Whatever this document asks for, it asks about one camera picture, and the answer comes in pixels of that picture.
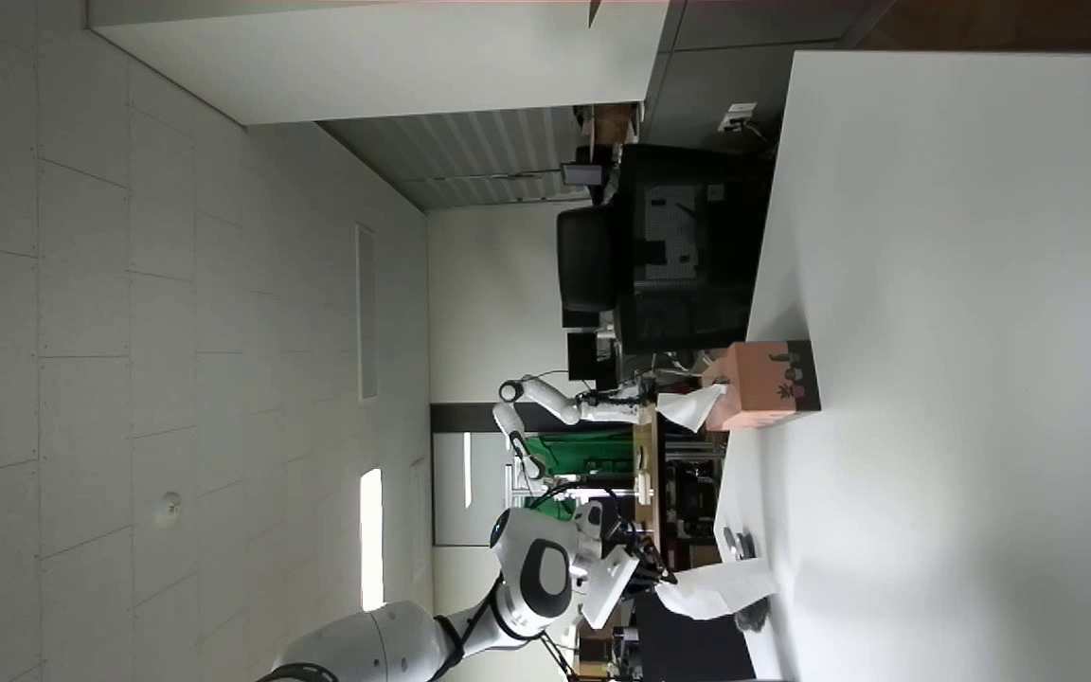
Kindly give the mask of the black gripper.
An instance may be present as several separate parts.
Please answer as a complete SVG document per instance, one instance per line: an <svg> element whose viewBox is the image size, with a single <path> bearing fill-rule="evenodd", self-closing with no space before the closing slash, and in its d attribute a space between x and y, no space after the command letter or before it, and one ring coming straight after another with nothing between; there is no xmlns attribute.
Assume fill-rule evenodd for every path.
<svg viewBox="0 0 1091 682"><path fill-rule="evenodd" d="M610 549L614 591L651 591L656 583L674 583L680 573L665 559L651 536L629 536Z"/></svg>

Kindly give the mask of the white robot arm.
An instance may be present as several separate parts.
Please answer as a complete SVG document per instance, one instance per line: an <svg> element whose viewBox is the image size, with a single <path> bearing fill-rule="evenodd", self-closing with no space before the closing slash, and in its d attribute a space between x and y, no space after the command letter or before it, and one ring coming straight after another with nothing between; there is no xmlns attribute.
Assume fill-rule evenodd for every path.
<svg viewBox="0 0 1091 682"><path fill-rule="evenodd" d="M488 549L501 573L473 606L429 615L417 602L386 602L338 616L293 640L258 682L439 682L469 655L538 645L569 615L604 629L637 573L674 583L639 525L608 536L583 515L503 506Z"/></svg>

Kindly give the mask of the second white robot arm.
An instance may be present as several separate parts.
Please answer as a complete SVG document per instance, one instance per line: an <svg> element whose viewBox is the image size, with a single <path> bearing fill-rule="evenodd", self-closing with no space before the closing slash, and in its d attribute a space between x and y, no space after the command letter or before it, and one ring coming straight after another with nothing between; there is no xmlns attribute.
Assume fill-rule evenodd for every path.
<svg viewBox="0 0 1091 682"><path fill-rule="evenodd" d="M559 419L559 432L530 428L521 408L538 404ZM588 403L564 394L542 375L503 379L498 386L492 419L512 453L527 457L538 476L629 476L632 428L646 419L639 404Z"/></svg>

